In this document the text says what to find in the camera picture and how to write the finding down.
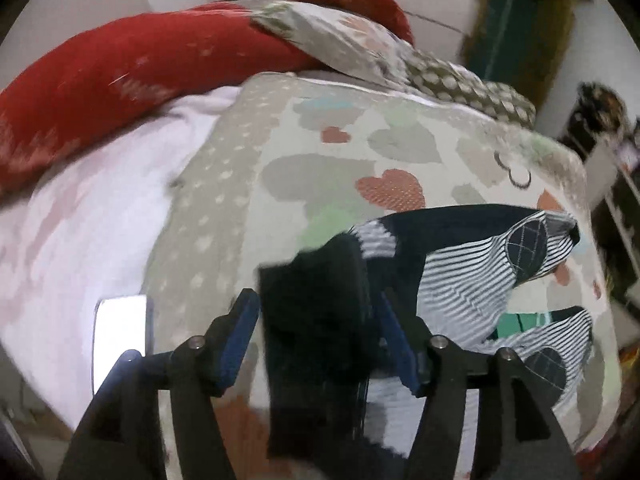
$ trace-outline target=patterned pillowcase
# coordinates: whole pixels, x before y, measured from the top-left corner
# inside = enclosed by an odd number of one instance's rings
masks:
[[[338,72],[386,88],[404,89],[409,84],[404,58],[413,47],[367,18],[281,1],[254,12],[252,19]]]
[[[252,20],[343,74],[467,105],[498,121],[533,128],[535,106],[512,87],[485,83],[464,67],[414,49],[362,16],[281,1],[254,12]]]
[[[464,67],[414,50],[406,58],[411,85],[441,101],[471,106],[498,121],[533,128],[536,107],[505,83],[482,81]]]

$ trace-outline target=blanket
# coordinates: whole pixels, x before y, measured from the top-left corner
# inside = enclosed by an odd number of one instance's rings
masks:
[[[545,325],[552,311],[574,305],[587,311],[592,356],[556,405],[556,416],[575,450],[593,447],[616,412],[620,377],[584,170],[556,142],[457,105],[285,75],[248,81],[181,175],[150,258],[145,291],[156,306],[155,350],[202,333],[243,287],[256,285],[261,264],[290,261],[299,250],[388,213],[483,203],[563,211],[577,221],[580,242],[570,257],[554,273],[508,294],[510,316],[497,330],[510,336],[520,323]],[[263,343],[257,330],[239,381],[216,402],[223,420],[243,417],[243,434],[258,435],[247,448],[236,430],[221,425],[239,478],[294,476],[303,467],[266,454],[270,395]],[[375,378],[366,401],[368,442],[404,460],[422,405],[399,383]],[[469,472],[473,456],[477,412],[467,412],[457,478]],[[169,413],[162,398],[171,468]],[[389,471],[396,478],[398,470]]]

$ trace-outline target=polka dot fabric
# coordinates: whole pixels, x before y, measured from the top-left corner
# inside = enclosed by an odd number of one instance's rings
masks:
[[[484,82],[456,65],[415,50],[405,58],[411,85],[423,94],[444,101],[467,105],[505,123],[533,129],[536,107],[511,86]]]

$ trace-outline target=floor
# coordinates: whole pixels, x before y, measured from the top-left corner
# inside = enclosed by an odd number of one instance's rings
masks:
[[[44,480],[54,480],[68,447],[65,441],[68,435],[60,434],[65,433],[65,429],[50,423],[52,413],[25,384],[2,348],[0,409],[8,415]]]

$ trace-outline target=bed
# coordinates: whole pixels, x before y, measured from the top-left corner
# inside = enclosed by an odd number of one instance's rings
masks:
[[[261,73],[242,86],[169,101],[111,142],[50,169],[33,192],[0,210],[0,339],[70,428],[92,396],[100,299],[148,294],[154,350],[165,351],[202,333],[243,287],[257,286],[258,266],[289,261],[394,212],[500,203],[577,221],[571,255],[515,288],[506,315],[533,316],[542,326],[549,312],[569,306],[589,313],[593,344],[554,409],[574,450],[604,436],[618,408],[620,368],[580,161],[552,140],[494,120],[484,105],[447,103],[436,92],[430,98],[415,74],[403,86],[389,70],[367,80],[363,66],[358,79],[347,69],[313,78]],[[476,84],[462,68],[436,68],[447,73],[435,84],[449,77]],[[257,330],[239,381],[215,403],[225,445],[239,478],[308,476],[309,464],[267,457],[263,343]],[[367,402],[366,437],[402,463],[422,404],[397,383],[376,380]],[[474,402],[471,394],[468,407]],[[168,472],[179,478],[168,397],[159,403]],[[465,415],[457,478],[472,465],[473,412]],[[244,441],[238,426],[255,437]]]

